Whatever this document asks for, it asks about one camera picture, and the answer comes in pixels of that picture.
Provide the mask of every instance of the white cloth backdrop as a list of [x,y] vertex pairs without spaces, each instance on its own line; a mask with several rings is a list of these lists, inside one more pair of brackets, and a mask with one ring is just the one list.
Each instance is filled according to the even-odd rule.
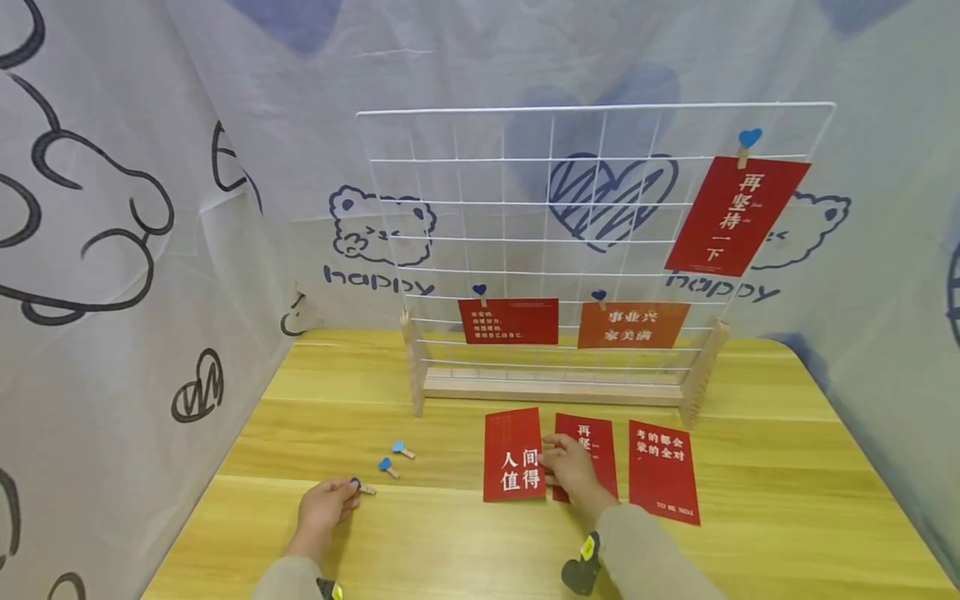
[[[735,295],[735,334],[802,356],[956,581],[958,19],[951,0],[0,0],[0,597],[134,597],[293,335],[318,317],[395,328],[399,291],[466,292],[398,276],[465,261],[380,239],[357,110],[584,103],[837,103],[743,287],[676,276],[618,294]],[[788,121],[762,123],[768,140]],[[810,135],[813,121],[791,123]],[[524,156],[542,135],[535,120],[485,124],[462,153],[499,151],[506,131]],[[698,173],[669,157],[733,152],[728,133],[755,124],[678,111],[607,143],[667,155],[645,193],[681,202]],[[564,124],[558,150],[590,152],[585,128]],[[450,152],[420,133],[421,152]],[[430,204],[459,198],[448,174],[422,190],[377,176],[383,195],[422,191],[392,227],[463,234],[455,206]],[[464,197],[489,185],[465,180]],[[511,197],[541,185],[508,169]],[[624,262],[619,233],[543,215],[511,213],[511,234],[591,242],[548,263]],[[483,214],[471,234],[474,218],[501,234]],[[676,219],[651,211],[628,233],[668,237]],[[499,269],[491,252],[471,266]],[[521,271],[543,259],[510,254]]]

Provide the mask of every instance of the beige sleeve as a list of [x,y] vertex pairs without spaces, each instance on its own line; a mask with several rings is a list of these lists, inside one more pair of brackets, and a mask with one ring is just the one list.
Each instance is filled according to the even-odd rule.
[[320,600],[317,580],[322,577],[320,568],[310,559],[283,557],[257,582],[252,600]]
[[710,600],[719,589],[638,506],[610,507],[597,522],[600,560],[624,600]]

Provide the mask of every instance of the person's right hand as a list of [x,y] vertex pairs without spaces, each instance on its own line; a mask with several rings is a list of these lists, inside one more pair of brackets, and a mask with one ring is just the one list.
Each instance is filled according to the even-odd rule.
[[360,506],[359,484],[347,478],[317,484],[303,495],[297,531],[284,556],[304,556],[320,564],[337,523]]
[[573,506],[587,518],[590,528],[596,527],[600,515],[620,502],[597,481],[590,453],[563,433],[544,436],[543,441],[554,446],[538,457],[546,469],[546,483],[563,488]]

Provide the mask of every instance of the red greeting card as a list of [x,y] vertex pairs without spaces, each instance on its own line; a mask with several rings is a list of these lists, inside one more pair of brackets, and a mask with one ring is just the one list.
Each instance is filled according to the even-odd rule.
[[808,162],[734,156],[710,164],[664,267],[741,276],[810,168]]
[[[600,485],[607,488],[614,497],[619,497],[616,487],[616,460],[613,457],[613,423],[603,419],[557,413],[554,431],[565,433],[589,451]],[[569,502],[570,496],[560,486],[554,486],[553,499]]]
[[560,335],[556,298],[460,300],[468,344],[555,345]]
[[689,311],[682,302],[584,302],[577,348],[672,348]]
[[540,453],[540,409],[487,415],[484,435],[483,501],[546,496]]
[[690,434],[630,421],[630,503],[651,515],[700,524]]

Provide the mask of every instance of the card on table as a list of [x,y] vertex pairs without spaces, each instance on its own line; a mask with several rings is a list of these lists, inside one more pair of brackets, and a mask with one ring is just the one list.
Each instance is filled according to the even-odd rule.
[[810,168],[808,162],[717,156],[665,269],[742,276]]
[[557,344],[560,301],[556,298],[460,300],[468,344]]
[[683,302],[584,302],[577,348],[672,348],[689,311]]
[[[613,457],[613,423],[604,419],[557,413],[554,431],[565,433],[589,451],[600,485],[615,497],[619,497],[616,487],[616,460]],[[563,488],[555,486],[553,499],[569,502],[570,496]]]
[[483,501],[546,497],[540,454],[540,409],[487,415]]
[[651,515],[700,524],[689,433],[630,421],[630,503]]

